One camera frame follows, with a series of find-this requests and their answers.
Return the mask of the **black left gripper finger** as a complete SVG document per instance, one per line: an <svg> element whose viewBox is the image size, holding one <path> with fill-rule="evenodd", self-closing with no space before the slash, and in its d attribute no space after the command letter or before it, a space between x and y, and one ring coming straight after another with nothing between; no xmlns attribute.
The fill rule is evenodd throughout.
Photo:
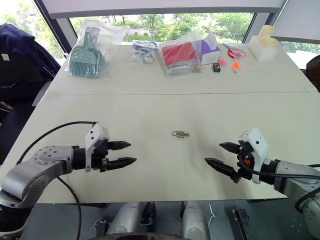
<svg viewBox="0 0 320 240"><path fill-rule="evenodd" d="M137 159L133 157L121 157L121 158L118 158L117 160L109 161L107 164L107 170L111 171L111 170L125 168L133 164L136 160Z"/></svg>
<svg viewBox="0 0 320 240"><path fill-rule="evenodd" d="M126 141L108 141L107 142L107 149L112 151L121 150L130 146L131 144Z"/></svg>

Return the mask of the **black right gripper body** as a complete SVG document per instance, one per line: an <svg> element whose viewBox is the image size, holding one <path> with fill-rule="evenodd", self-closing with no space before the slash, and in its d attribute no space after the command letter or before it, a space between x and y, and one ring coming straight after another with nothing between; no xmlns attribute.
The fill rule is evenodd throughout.
<svg viewBox="0 0 320 240"><path fill-rule="evenodd" d="M238 144L234 147L234 153L237 156L237 173L244 179L252 180L253 169L255 166L255 160L252 155L253 148L244 140L239 140Z"/></svg>

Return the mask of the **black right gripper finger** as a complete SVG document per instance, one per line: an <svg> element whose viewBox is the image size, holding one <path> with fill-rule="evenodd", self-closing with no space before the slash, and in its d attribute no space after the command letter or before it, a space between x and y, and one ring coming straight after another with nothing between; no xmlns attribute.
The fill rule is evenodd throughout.
<svg viewBox="0 0 320 240"><path fill-rule="evenodd" d="M238 154L241 151L241 146L233 142L222 142L219 146L233 154Z"/></svg>
<svg viewBox="0 0 320 240"><path fill-rule="evenodd" d="M237 172L234 170L233 167L224 164L222 161L216 158L208 158L206 157L205 162L212 167L214 170L228 176L233 181L237 180Z"/></svg>

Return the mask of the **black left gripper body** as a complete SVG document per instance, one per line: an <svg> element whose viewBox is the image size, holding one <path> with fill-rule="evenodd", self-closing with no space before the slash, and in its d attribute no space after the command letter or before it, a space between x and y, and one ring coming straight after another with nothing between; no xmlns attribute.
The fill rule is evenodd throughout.
<svg viewBox="0 0 320 240"><path fill-rule="evenodd" d="M108 141L98 141L98 145L95 146L91 154L91 168L93 170L99 170L101 173L105 172L107 170L108 160L106 156L108 153Z"/></svg>

